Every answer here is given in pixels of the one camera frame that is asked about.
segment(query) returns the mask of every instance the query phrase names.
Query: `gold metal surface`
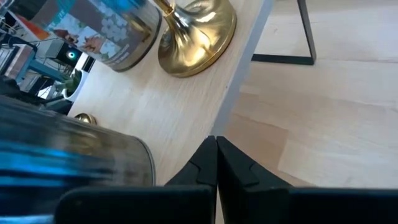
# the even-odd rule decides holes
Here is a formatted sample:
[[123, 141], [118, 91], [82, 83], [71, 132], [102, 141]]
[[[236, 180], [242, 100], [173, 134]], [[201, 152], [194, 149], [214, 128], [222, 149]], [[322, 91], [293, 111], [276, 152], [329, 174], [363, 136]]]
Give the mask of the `gold metal surface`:
[[160, 40], [160, 66], [175, 77], [195, 75], [225, 51], [236, 28], [236, 12], [228, 0], [196, 0], [182, 9], [155, 0], [169, 25]]
[[75, 118], [82, 122], [86, 122], [86, 123], [90, 123], [90, 124], [97, 124], [97, 121], [95, 120], [95, 118], [90, 114], [81, 113], [81, 114], [76, 115]]

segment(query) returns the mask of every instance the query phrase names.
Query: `light wood surface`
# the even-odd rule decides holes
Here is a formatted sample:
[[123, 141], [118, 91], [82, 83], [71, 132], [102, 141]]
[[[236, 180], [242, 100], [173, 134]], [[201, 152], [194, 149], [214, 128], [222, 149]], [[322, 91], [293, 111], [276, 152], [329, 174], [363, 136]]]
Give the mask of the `light wood surface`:
[[157, 183], [166, 183], [207, 135], [223, 133], [272, 6], [271, 0], [230, 2], [238, 17], [235, 36], [213, 66], [190, 78], [167, 75], [157, 59], [158, 38], [144, 60], [124, 73], [96, 62], [69, 116], [89, 113], [102, 127], [144, 140]]
[[[294, 185], [398, 187], [398, 1], [307, 0], [315, 66], [252, 63], [226, 132]], [[259, 54], [308, 54], [294, 0]]]

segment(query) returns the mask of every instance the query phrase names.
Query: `brass knob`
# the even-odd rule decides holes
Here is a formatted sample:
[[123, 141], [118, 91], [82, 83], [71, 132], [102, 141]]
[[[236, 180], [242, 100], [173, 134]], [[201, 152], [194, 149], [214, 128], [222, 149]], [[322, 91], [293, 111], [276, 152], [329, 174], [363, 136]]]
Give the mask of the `brass knob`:
[[94, 116], [90, 114], [81, 113], [76, 115], [75, 118], [85, 123], [97, 124]]

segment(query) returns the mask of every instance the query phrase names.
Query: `wooden table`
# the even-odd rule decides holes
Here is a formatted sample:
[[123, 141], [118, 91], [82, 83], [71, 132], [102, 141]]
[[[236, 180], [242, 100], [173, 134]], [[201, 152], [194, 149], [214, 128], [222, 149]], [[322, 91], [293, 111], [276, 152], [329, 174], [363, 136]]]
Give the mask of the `wooden table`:
[[[223, 135], [273, 2], [230, 1], [238, 16], [235, 36], [210, 68], [190, 78], [171, 77], [158, 63], [158, 37], [144, 60], [126, 72], [96, 62], [69, 116], [89, 113], [104, 128], [144, 140], [157, 184], [165, 184], [208, 135]], [[177, 0], [181, 6], [189, 2]]]

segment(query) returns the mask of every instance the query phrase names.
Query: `black metal frame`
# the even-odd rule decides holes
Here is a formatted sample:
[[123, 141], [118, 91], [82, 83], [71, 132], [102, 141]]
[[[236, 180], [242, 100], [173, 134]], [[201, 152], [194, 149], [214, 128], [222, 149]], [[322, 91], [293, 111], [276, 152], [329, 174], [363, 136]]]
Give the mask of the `black metal frame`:
[[301, 19], [304, 26], [305, 36], [307, 38], [308, 48], [310, 49], [310, 57], [303, 56], [286, 56], [286, 55], [263, 55], [254, 54], [252, 61], [254, 62], [273, 62], [273, 63], [289, 63], [296, 65], [313, 65], [317, 59], [315, 44], [313, 42], [311, 23], [308, 16], [307, 3], [305, 0], [297, 0], [298, 9], [300, 10]]

